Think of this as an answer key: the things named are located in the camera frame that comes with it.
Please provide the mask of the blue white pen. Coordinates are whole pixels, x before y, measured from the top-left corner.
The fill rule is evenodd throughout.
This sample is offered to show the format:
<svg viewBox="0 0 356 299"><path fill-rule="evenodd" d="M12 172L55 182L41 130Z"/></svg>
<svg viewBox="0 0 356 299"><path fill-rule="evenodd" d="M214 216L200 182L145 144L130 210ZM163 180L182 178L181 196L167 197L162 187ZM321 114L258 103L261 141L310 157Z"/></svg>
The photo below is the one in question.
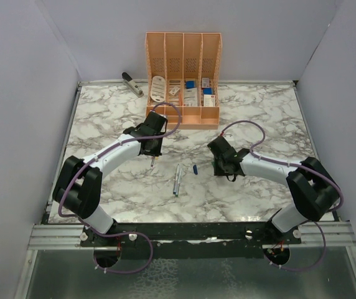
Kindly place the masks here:
<svg viewBox="0 0 356 299"><path fill-rule="evenodd" d="M173 192L172 192L173 195L177 194L179 173L180 173L180 164L178 164L177 167L176 167L176 175L175 175L175 179L174 179L174 187L173 187Z"/></svg>

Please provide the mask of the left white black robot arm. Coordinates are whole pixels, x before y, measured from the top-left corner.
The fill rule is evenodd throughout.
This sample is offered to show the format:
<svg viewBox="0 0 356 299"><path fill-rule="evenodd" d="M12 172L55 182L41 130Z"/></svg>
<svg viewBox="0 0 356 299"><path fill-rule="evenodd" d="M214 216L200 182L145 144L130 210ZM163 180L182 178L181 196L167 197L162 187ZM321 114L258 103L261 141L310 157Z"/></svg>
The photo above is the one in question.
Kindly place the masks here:
<svg viewBox="0 0 356 299"><path fill-rule="evenodd" d="M101 245L111 245L116 239L112 227L115 220L100 206L103 179L124 162L139 155L160 156L167 118L156 112L147 115L144 122L129 127L109 146L85 158L68 157L58 176L52 199L68 209L90 227Z"/></svg>

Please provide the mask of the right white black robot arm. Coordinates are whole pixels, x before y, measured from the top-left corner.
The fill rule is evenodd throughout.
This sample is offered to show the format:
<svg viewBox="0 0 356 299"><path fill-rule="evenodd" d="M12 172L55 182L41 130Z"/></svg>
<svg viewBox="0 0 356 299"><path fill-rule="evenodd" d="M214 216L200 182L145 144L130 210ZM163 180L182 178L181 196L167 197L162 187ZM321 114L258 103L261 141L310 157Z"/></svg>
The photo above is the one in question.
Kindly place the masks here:
<svg viewBox="0 0 356 299"><path fill-rule="evenodd" d="M285 239L293 227L319 221L341 199L338 186L316 158L300 162L274 160L246 148L237 151L223 136L207 147L213 154L215 176L231 176L232 182L238 176L253 176L289 189L292 203L278 210L265 224L265 237L273 244Z"/></svg>

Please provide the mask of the green white pen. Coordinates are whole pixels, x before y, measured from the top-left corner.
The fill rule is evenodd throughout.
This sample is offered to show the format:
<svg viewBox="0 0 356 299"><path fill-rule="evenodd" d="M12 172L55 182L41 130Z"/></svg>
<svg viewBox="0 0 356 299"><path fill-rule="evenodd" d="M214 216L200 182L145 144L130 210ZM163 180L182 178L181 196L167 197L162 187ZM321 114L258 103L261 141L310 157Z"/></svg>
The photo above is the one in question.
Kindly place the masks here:
<svg viewBox="0 0 356 299"><path fill-rule="evenodd" d="M176 193L175 193L176 197L179 196L179 189L180 189L181 180L182 180L182 169L180 169L179 173L178 173Z"/></svg>

